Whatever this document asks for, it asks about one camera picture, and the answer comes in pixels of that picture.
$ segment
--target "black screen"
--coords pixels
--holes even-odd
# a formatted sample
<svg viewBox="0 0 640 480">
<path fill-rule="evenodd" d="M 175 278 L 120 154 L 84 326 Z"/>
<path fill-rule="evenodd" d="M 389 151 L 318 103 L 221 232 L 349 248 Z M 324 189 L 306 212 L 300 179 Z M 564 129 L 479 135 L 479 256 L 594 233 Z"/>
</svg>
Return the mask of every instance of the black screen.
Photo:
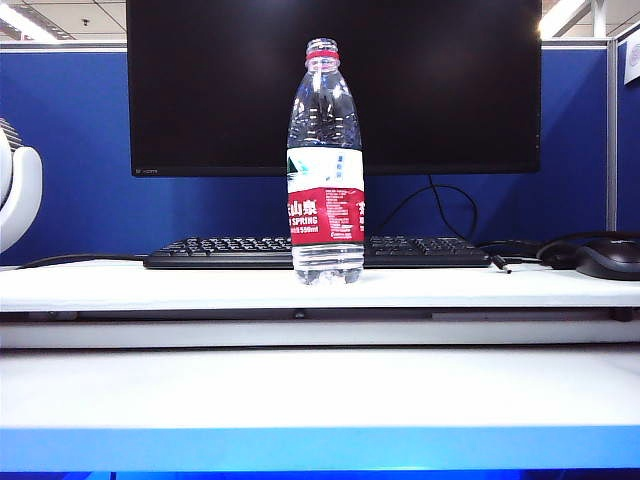
<svg viewBox="0 0 640 480">
<path fill-rule="evenodd" d="M 367 174 L 539 166 L 540 0 L 129 0 L 132 173 L 284 175 L 307 42 L 338 42 Z"/>
</svg>

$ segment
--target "keyboard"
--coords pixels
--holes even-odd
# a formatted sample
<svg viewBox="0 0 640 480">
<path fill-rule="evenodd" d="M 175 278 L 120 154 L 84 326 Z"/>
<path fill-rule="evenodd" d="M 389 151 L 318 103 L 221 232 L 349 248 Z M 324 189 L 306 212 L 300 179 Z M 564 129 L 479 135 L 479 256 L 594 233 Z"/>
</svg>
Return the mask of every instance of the keyboard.
<svg viewBox="0 0 640 480">
<path fill-rule="evenodd" d="M 375 236 L 365 242 L 365 268 L 487 267 L 489 255 L 453 237 Z M 147 256 L 157 269 L 291 269 L 285 237 L 190 237 Z"/>
</svg>

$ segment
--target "white fan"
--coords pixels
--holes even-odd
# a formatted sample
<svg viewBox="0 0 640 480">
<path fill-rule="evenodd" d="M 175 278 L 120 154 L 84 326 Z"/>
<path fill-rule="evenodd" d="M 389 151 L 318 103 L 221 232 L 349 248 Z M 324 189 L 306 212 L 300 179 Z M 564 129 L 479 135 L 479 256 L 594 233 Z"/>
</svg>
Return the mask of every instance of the white fan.
<svg viewBox="0 0 640 480">
<path fill-rule="evenodd" d="M 42 199 L 42 161 L 23 147 L 18 133 L 0 118 L 0 253 L 16 243 L 36 218 Z"/>
</svg>

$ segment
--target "water bottle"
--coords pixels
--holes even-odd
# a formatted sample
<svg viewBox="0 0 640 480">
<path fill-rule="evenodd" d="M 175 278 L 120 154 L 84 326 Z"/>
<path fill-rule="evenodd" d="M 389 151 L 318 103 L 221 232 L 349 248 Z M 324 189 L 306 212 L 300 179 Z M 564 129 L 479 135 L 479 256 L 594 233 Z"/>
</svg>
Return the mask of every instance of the water bottle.
<svg viewBox="0 0 640 480">
<path fill-rule="evenodd" d="M 358 117 L 334 40 L 309 42 L 305 65 L 287 140 L 293 267 L 307 285 L 352 283 L 364 263 Z"/>
</svg>

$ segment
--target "fluorescent light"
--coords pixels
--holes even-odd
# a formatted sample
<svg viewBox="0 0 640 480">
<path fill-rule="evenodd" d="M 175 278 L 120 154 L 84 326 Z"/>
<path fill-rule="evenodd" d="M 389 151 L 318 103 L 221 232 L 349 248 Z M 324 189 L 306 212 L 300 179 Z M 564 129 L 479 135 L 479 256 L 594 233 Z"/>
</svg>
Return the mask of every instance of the fluorescent light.
<svg viewBox="0 0 640 480">
<path fill-rule="evenodd" d="M 551 38 L 557 35 L 587 7 L 587 4 L 590 5 L 591 0 L 560 0 L 556 3 L 540 22 L 542 38 Z"/>
<path fill-rule="evenodd" d="M 38 42 L 57 42 L 58 39 L 39 27 L 24 15 L 19 14 L 6 3 L 0 4 L 0 18 L 20 30 L 24 35 Z"/>
</svg>

